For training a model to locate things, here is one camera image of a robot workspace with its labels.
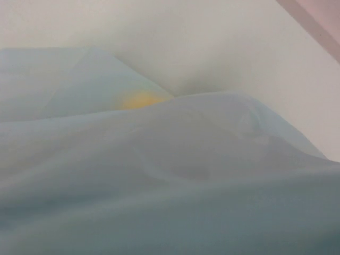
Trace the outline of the light blue cartoon plastic bag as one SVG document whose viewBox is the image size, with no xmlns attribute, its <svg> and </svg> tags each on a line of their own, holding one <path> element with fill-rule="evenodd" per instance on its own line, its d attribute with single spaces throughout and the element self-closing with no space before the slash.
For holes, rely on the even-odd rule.
<svg viewBox="0 0 340 255">
<path fill-rule="evenodd" d="M 339 163 L 231 92 L 97 48 L 1 50 L 1 254 L 339 254 Z"/>
</svg>

